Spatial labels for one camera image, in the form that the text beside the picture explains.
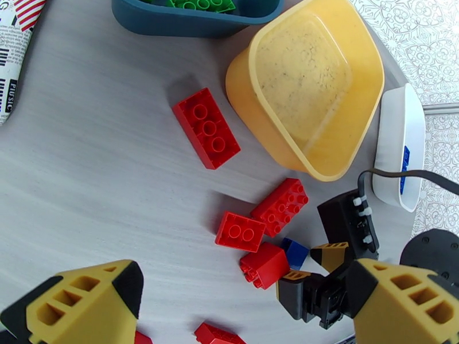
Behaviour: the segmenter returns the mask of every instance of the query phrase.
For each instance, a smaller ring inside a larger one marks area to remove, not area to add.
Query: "white container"
[[[425,140],[424,110],[411,84],[385,92],[381,102],[375,168],[401,172],[404,147],[407,146],[410,150],[408,170],[422,170]],[[373,190],[387,204],[413,212],[421,192],[421,179],[406,177],[403,194],[400,194],[400,178],[373,175]]]

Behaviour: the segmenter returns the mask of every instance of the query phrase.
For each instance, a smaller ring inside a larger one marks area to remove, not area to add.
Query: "red and white stripe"
[[[19,27],[25,32],[37,23],[46,0],[13,0],[13,3]]]

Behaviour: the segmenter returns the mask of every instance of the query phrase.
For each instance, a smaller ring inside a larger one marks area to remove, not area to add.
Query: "container rim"
[[[421,163],[422,163],[422,166],[421,168],[424,168],[424,164],[425,164],[425,154],[426,154],[426,122],[425,122],[425,118],[424,118],[424,113],[423,113],[423,108],[422,108],[422,103],[420,100],[418,100],[418,107],[420,110],[422,110],[422,115],[419,114],[419,116],[415,115],[410,115],[408,116],[407,114],[407,100],[409,99],[409,95],[412,95],[414,96],[416,99],[419,99],[416,91],[414,90],[414,87],[410,84],[410,83],[406,83],[404,86],[401,86],[399,87],[399,89],[403,89],[403,109],[405,111],[405,113],[402,114],[402,118],[403,118],[403,123],[402,123],[402,127],[403,127],[403,143],[404,145],[406,145],[406,134],[407,134],[407,128],[408,128],[408,120],[409,121],[413,121],[413,119],[419,119],[420,123],[422,123],[423,125],[423,134],[422,134],[422,140],[420,141],[420,144],[421,144],[421,147],[422,147],[422,156],[421,156]],[[402,153],[402,163],[403,163],[403,154],[404,154],[404,147],[403,148],[400,148],[401,150],[401,153]],[[412,205],[410,206],[406,201],[406,196],[403,196],[400,194],[400,191],[397,191],[397,195],[398,195],[398,198],[399,198],[399,203],[401,205],[401,207],[403,207],[404,209],[406,209],[408,212],[414,212],[414,210],[416,209],[416,207],[418,206],[418,203],[419,203],[419,196],[421,194],[421,186],[422,186],[422,182],[419,180],[419,185],[417,186],[416,188],[416,196],[417,196],[417,199],[415,200],[415,202],[413,201]]]
[[[121,0],[121,1],[127,3],[133,9],[146,11],[152,14],[161,12],[161,14],[171,14],[171,15],[181,15],[181,16],[186,15],[190,18],[210,18],[210,19],[218,19],[218,20],[224,19],[228,22],[234,22],[234,23],[246,24],[246,25],[265,24],[266,22],[270,21],[273,17],[277,17],[281,13],[283,4],[284,4],[284,0],[279,0],[277,7],[270,14],[263,16],[263,17],[248,17],[248,16],[240,16],[240,15],[233,15],[233,14],[226,14],[226,13],[214,13],[211,11],[178,9],[176,7],[148,4],[148,3],[145,3],[139,0]]]
[[[269,105],[268,101],[266,100],[260,85],[258,84],[258,79],[257,79],[257,74],[256,74],[256,69],[253,67],[255,66],[255,56],[256,56],[256,50],[262,40],[262,38],[272,30],[273,27],[275,27],[277,24],[281,23],[284,21],[287,17],[293,15],[296,12],[299,12],[302,10],[304,7],[308,6],[311,2],[316,1],[316,0],[303,0],[300,3],[296,4],[295,6],[291,7],[289,10],[285,11],[283,14],[281,14],[279,17],[271,21],[269,24],[261,28],[257,34],[253,37],[252,41],[249,44],[248,47],[248,68],[249,68],[249,75],[250,75],[250,80],[251,84],[253,86],[253,89],[255,91],[255,94],[258,96],[258,99],[262,105],[262,107],[266,110],[266,114],[270,118],[271,122],[277,130],[282,134],[282,136],[286,139],[287,143],[289,144],[290,148],[293,150],[295,153],[296,157],[299,159],[301,163],[304,164],[304,166],[307,168],[308,173],[312,176],[315,177],[316,179],[319,179],[320,181],[324,182],[332,182],[340,179],[350,168],[352,162],[355,159],[355,156],[357,155],[357,152],[362,144],[362,141],[367,134],[368,128],[373,120],[374,114],[376,112],[376,108],[378,107],[378,104],[381,99],[381,95],[384,90],[384,68],[383,68],[383,62],[381,59],[381,55],[379,54],[378,48],[376,47],[376,44],[374,40],[372,39],[365,23],[363,22],[360,14],[357,12],[353,4],[350,2],[350,0],[344,0],[348,6],[351,8],[351,11],[355,14],[356,21],[361,24],[361,27],[363,29],[362,34],[368,36],[368,38],[371,41],[372,47],[374,48],[374,51],[378,55],[379,59],[379,66],[378,69],[381,71],[381,87],[378,92],[378,98],[376,99],[375,105],[373,106],[372,112],[370,114],[370,117],[368,118],[368,122],[365,125],[365,130],[362,133],[362,135],[359,138],[359,141],[356,143],[355,149],[352,151],[352,156],[349,158],[348,163],[343,167],[342,170],[340,170],[338,173],[333,174],[333,175],[323,175],[319,173],[315,167],[310,163],[306,155],[301,151],[301,149],[298,147],[296,142],[293,140],[291,135],[288,133],[287,129],[285,129],[284,125],[280,121],[279,117],[275,114],[274,110],[271,108]]]

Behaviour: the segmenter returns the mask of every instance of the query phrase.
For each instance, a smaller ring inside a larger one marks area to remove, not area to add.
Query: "red lego brick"
[[[235,213],[225,212],[215,243],[247,252],[256,252],[262,243],[266,224]]]
[[[201,344],[246,344],[238,335],[218,329],[205,322],[195,331],[195,336]]]
[[[264,233],[276,236],[308,203],[309,199],[299,179],[287,178],[252,212],[254,219],[266,223]]]
[[[153,344],[153,341],[139,331],[135,332],[134,344]]]
[[[263,243],[257,253],[242,257],[239,266],[248,282],[264,290],[290,272],[284,250],[270,243]]]
[[[216,170],[240,152],[208,88],[178,103],[172,110],[206,168]]]

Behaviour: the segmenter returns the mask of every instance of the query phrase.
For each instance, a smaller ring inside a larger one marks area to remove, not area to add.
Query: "newspaper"
[[[22,62],[46,1],[0,1],[0,126],[13,111]]]

